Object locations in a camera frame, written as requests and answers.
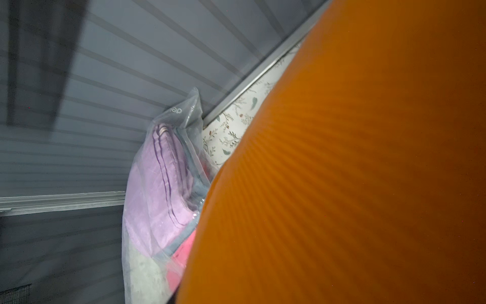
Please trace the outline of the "orange trousers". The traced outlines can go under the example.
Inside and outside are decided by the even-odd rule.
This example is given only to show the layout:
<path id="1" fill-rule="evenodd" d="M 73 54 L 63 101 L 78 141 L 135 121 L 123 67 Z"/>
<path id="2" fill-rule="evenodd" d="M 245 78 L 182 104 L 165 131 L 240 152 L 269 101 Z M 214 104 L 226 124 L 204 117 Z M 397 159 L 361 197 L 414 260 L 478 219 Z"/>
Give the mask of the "orange trousers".
<path id="1" fill-rule="evenodd" d="M 485 2 L 331 2 L 213 181 L 174 302 L 484 303 Z"/>

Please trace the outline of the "clear plastic vacuum bag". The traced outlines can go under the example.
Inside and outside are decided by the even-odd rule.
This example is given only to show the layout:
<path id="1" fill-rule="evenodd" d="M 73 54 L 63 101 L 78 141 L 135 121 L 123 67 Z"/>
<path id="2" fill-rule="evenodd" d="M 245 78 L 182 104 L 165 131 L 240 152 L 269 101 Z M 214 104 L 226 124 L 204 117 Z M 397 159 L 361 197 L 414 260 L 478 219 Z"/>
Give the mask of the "clear plastic vacuum bag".
<path id="1" fill-rule="evenodd" d="M 185 130 L 189 139 L 196 147 L 196 151 L 200 156 L 203 167 L 205 168 L 205 171 L 210 179 L 211 187 L 211 183 L 216 176 L 217 168 L 203 148 L 202 114 L 203 110 L 199 91 L 197 89 L 192 89 L 185 100 L 175 106 L 172 106 L 168 110 L 165 110 L 161 115 L 157 116 L 151 121 L 145 136 L 145 140 L 148 132 L 158 124 L 167 124 L 173 128 L 181 128 Z M 194 229 L 189 234 L 182 237 L 181 241 L 176 244 L 176 249 L 194 230 L 196 230 L 201 211 L 196 217 L 196 225 Z M 124 218 L 122 218 L 121 250 L 121 261 L 125 285 L 125 301 L 127 303 L 167 303 L 167 301 L 174 294 L 174 292 L 171 292 L 168 287 L 166 274 L 168 265 L 171 262 L 171 256 L 175 252 L 159 252 L 154 257 L 147 257 L 143 255 L 132 244 L 127 229 L 124 225 Z"/>

